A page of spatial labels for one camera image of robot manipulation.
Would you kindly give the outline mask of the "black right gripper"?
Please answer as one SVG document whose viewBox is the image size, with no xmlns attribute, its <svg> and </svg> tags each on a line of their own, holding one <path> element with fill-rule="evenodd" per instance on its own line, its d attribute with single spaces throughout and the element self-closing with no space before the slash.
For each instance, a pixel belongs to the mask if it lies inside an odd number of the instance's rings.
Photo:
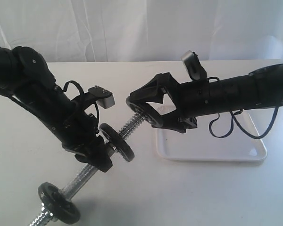
<svg viewBox="0 0 283 226">
<path fill-rule="evenodd" d="M 155 75 L 148 83 L 133 91 L 129 96 L 130 103 L 163 103 L 167 94 L 175 106 L 175 110 L 160 116 L 156 129 L 168 129 L 186 133 L 187 129 L 197 128 L 197 114 L 208 100 L 209 81 L 190 81 L 179 83 L 170 73 Z"/>
</svg>

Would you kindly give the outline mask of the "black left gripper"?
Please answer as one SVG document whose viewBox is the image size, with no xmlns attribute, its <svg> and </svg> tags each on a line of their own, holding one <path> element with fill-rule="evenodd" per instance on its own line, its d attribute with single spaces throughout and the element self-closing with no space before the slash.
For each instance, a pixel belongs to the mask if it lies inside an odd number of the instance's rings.
<svg viewBox="0 0 283 226">
<path fill-rule="evenodd" d="M 50 98 L 43 105 L 43 124 L 79 162 L 107 172 L 113 166 L 108 154 L 84 156 L 87 146 L 97 138 L 98 125 L 96 117 L 85 112 L 91 104 L 85 103 L 85 99 Z"/>
</svg>

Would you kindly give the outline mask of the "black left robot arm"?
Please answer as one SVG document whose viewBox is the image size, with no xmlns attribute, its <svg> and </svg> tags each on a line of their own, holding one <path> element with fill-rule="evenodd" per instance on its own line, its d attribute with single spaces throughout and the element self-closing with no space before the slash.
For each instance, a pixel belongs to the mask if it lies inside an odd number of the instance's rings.
<svg viewBox="0 0 283 226">
<path fill-rule="evenodd" d="M 60 87 L 34 49 L 0 47 L 0 95 L 33 114 L 78 161 L 102 172 L 112 167 L 99 135 L 99 116 L 86 113 L 91 105 L 105 109 L 113 106 L 110 91 L 94 86 L 84 92 L 73 80 Z"/>
</svg>

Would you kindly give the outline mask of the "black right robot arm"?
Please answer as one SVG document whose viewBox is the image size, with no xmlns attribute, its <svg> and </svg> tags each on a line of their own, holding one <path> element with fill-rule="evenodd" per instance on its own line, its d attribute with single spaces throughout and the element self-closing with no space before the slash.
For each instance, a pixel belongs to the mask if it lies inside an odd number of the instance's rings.
<svg viewBox="0 0 283 226">
<path fill-rule="evenodd" d="M 199 63 L 187 65 L 190 82 L 180 84 L 170 73 L 157 74 L 126 99 L 152 127 L 185 133 L 199 116 L 283 106 L 283 64 L 248 75 L 209 81 Z"/>
</svg>

